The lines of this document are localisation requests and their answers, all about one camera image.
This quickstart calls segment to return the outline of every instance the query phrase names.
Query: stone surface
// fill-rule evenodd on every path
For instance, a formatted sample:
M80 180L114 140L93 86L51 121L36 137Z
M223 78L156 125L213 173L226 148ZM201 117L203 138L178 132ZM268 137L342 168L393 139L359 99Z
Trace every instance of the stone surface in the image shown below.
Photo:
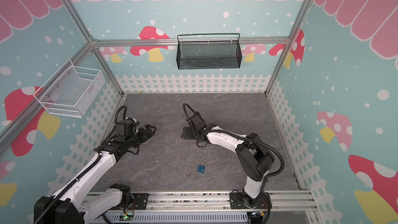
M158 129L141 145L138 155L125 154L91 191L105 191L114 183L129 185L132 191L242 190L246 174L235 153L212 144L199 148L196 141L181 138L183 127L188 126L182 109L184 102L200 112L207 124L237 134L257 133L282 154L285 170L271 177L265 190L298 190L264 94L186 93L127 95L126 116L136 118L139 127L150 124ZM206 162L204 174L195 172L201 161ZM271 171L279 165L275 157Z

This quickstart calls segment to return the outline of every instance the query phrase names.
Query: mushroom illustration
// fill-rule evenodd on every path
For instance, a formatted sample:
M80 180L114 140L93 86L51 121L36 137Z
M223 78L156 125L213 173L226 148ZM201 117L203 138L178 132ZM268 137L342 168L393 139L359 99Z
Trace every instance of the mushroom illustration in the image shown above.
M371 191L354 191L366 216L375 224L398 220L398 173L366 158L351 155L348 164Z
M33 93L38 89L39 87L23 87L7 95L4 99L7 120L3 121L3 125L13 121L24 107L34 99ZM47 113L42 108L11 143L12 152L17 157L26 155L33 147L37 130L41 131L47 139L52 139L60 126L61 119Z
M137 39L170 39L163 31L152 26L146 26L142 29ZM160 48L173 50L175 46L140 46L132 47L130 53L134 56L140 56L148 52L150 62L161 62L164 57L160 53Z
M101 47L99 50L105 60L109 61L109 57L111 57L111 61L113 63L122 62L122 59L120 59L118 54L127 55L127 51L123 47Z
M333 112L318 112L318 121L326 127L319 130L323 140L330 143L333 137L337 137L340 147L343 151L347 151L352 142L352 127L347 116L343 114L335 114Z
M240 50L242 51L242 54L246 55L244 62L252 62L254 61L254 53L266 53L266 46L264 44L247 44Z
M290 68L290 62L293 57L295 58L296 65L300 66L304 55L304 44L305 44L304 32L300 30L296 38L296 41L293 43L293 47L290 50L289 54L287 55L285 63L283 64L287 69ZM269 54L272 56L276 56L281 53L281 50L283 50L283 44L277 44L271 48Z
M15 167L15 162L0 162L0 181ZM16 183L0 183L0 206L4 207L17 191Z

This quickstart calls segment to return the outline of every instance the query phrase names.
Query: padlock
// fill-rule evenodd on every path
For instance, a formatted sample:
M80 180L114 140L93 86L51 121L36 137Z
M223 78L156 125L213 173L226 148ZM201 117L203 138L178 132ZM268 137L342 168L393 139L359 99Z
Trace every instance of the padlock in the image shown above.
M199 166L198 166L197 172L203 174L203 173L205 172L205 166L206 166L205 162L200 162L200 164L199 164Z

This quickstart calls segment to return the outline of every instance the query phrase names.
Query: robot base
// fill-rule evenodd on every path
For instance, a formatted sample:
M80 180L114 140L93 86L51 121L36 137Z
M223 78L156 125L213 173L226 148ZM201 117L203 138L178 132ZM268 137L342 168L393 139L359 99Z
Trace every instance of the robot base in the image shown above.
M271 202L269 198L269 193L267 192L261 192L260 196L257 198L256 202L253 204L250 204L251 206L248 206L246 201L244 201L244 196L242 192L232 192L229 194L229 200L230 200L230 205L231 209L245 209L245 208L256 208L256 209L271 209L271 206L265 206L264 202Z

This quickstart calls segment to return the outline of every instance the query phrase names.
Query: black wire basket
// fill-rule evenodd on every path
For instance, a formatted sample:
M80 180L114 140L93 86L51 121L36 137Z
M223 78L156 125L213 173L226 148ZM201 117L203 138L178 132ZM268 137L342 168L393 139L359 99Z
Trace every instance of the black wire basket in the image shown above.
M240 34L178 35L178 69L240 68Z

